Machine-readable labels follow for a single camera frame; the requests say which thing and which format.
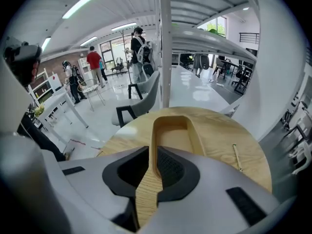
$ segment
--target man in red shirt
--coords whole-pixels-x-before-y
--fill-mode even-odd
[[[94,47],[90,47],[90,53],[87,55],[87,63],[90,64],[90,69],[92,73],[93,83],[94,85],[97,85],[97,77],[99,79],[99,82],[101,84],[101,88],[105,87],[103,84],[102,76],[101,76],[101,70],[99,68],[99,61],[103,63],[103,67],[105,67],[104,62],[102,60],[102,57],[94,51]]]

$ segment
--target round wooden table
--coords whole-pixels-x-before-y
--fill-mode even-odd
[[[223,161],[238,169],[233,144],[236,143],[243,173],[272,192],[271,173],[266,157],[252,135],[236,121],[214,111],[196,107],[172,107],[149,112],[131,121],[106,142],[98,156],[127,149],[150,146],[152,126],[159,116],[185,115],[194,124],[207,157]],[[136,209],[142,227],[156,211],[157,193],[162,191],[161,181],[149,168],[136,190]]]

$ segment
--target window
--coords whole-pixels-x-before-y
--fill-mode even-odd
[[[216,19],[213,19],[207,23],[200,25],[197,28],[207,30],[212,33],[226,37],[226,18],[218,17]]]
[[[142,37],[146,39],[145,32],[142,33]],[[124,36],[125,39],[125,48],[131,48],[131,35]],[[125,56],[125,48],[123,45],[122,37],[116,38],[114,40],[107,41],[105,43],[100,44],[102,56],[104,58],[104,62],[107,68],[114,68],[116,64],[116,59],[120,57],[126,65],[126,56]],[[127,54],[127,60],[131,59],[131,54]]]

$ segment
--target ceiling light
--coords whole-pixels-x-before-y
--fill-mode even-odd
[[[51,37],[47,37],[44,42],[43,45],[41,46],[42,52],[44,51],[45,47],[48,45],[49,41],[51,40]]]
[[[84,46],[84,45],[86,45],[87,43],[89,43],[89,42],[95,40],[96,38],[97,38],[97,37],[92,37],[92,38],[90,38],[89,40],[86,40],[83,44],[80,44],[80,46]]]
[[[63,19],[70,18],[72,14],[74,14],[78,9],[80,9],[89,1],[91,0],[79,0],[73,7],[69,9],[69,11],[66,12],[66,14],[63,16]]]
[[[118,26],[116,28],[113,28],[112,31],[115,31],[115,30],[118,30],[118,29],[122,29],[122,28],[125,28],[125,27],[129,27],[129,26],[133,26],[133,25],[136,25],[136,23],[132,22],[132,23],[125,24],[125,25],[122,25],[122,26]]]

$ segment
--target red shirt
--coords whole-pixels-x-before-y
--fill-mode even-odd
[[[102,57],[96,53],[96,52],[90,52],[87,55],[87,62],[90,63],[90,69],[97,69],[99,68],[99,60],[101,60]]]

